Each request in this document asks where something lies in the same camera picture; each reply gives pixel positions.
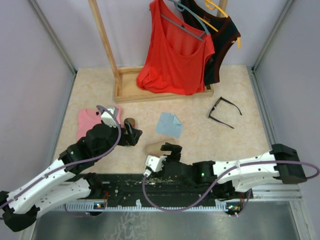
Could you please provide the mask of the plaid brown glasses case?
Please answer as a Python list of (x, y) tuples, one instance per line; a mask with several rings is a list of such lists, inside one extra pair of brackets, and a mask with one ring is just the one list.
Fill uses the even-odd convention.
[(134, 146), (136, 144), (136, 130), (135, 130), (135, 120), (131, 117), (124, 119), (125, 127), (125, 141), (128, 146)]

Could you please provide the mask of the pink glasses case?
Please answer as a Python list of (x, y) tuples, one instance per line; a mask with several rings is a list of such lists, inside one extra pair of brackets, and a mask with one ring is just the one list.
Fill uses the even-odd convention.
[(165, 143), (176, 144), (176, 140), (174, 138), (164, 139), (161, 141), (157, 141), (151, 144), (148, 144), (144, 147), (144, 153), (149, 155), (161, 156), (166, 154), (166, 151), (161, 150), (162, 145)]

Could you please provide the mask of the light blue cloth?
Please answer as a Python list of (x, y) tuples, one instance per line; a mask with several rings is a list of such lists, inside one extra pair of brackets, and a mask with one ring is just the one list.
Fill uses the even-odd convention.
[(162, 112), (157, 122), (155, 132), (161, 135), (180, 138), (183, 125), (173, 113)]

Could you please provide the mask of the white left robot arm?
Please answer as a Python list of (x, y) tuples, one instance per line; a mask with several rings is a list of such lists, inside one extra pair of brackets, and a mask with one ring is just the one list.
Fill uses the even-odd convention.
[(60, 184), (92, 167), (116, 146), (135, 146), (142, 134), (142, 130), (134, 128), (128, 121), (120, 128), (102, 122), (96, 124), (34, 180), (15, 191), (1, 191), (4, 224), (13, 232), (20, 232), (69, 201), (101, 197), (104, 186), (96, 173), (88, 173), (69, 186)]

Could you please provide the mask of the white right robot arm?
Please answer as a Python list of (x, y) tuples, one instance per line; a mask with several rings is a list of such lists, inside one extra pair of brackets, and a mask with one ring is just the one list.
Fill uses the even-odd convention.
[(223, 172), (235, 167), (218, 181), (219, 184), (226, 182), (223, 185), (224, 194), (229, 198), (235, 198), (241, 192), (241, 185), (236, 180), (270, 177), (281, 180), (284, 184), (306, 182), (307, 177), (299, 162), (300, 159), (295, 149), (276, 143), (266, 153), (234, 161), (210, 160), (189, 165), (168, 155), (159, 175), (164, 178), (176, 178), (189, 184), (200, 185), (212, 183)]

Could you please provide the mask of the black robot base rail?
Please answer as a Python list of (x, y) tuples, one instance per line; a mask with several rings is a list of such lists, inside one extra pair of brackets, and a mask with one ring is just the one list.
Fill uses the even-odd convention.
[(216, 177), (215, 174), (204, 170), (183, 174), (156, 173), (146, 180), (146, 191), (143, 191), (143, 176), (140, 174), (99, 174), (102, 189), (89, 199), (100, 200), (100, 203), (94, 206), (99, 210), (125, 210), (137, 205), (151, 209), (151, 202), (162, 208), (174, 210), (196, 202)]

